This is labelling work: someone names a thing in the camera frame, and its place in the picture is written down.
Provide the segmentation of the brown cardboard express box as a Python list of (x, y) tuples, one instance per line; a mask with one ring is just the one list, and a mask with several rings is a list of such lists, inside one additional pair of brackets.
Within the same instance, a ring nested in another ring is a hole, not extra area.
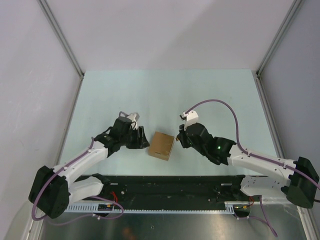
[(148, 148), (148, 155), (157, 159), (168, 161), (174, 142), (174, 136), (156, 131)]

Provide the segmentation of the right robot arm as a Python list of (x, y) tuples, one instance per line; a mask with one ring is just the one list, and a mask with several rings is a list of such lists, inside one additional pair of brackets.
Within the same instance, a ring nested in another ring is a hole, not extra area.
[(305, 157), (292, 160), (242, 150), (233, 140), (212, 136), (201, 123), (181, 124), (176, 138), (184, 149), (195, 149), (213, 164), (241, 167), (269, 178), (262, 186), (257, 180), (233, 185), (230, 194), (237, 201), (247, 196), (275, 196), (279, 191), (298, 207), (311, 209), (314, 206), (320, 177)]

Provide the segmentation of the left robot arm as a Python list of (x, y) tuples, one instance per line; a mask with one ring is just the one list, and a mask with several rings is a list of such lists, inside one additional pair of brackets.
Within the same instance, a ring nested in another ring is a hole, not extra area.
[(110, 180), (95, 173), (84, 180), (79, 177), (92, 166), (107, 159), (121, 147), (138, 150), (149, 147), (139, 114), (120, 113), (113, 126), (91, 139), (89, 147), (75, 159), (54, 167), (42, 166), (35, 175), (28, 199), (33, 204), (31, 217), (40, 209), (45, 217), (59, 217), (70, 204), (86, 198), (105, 200), (110, 196)]

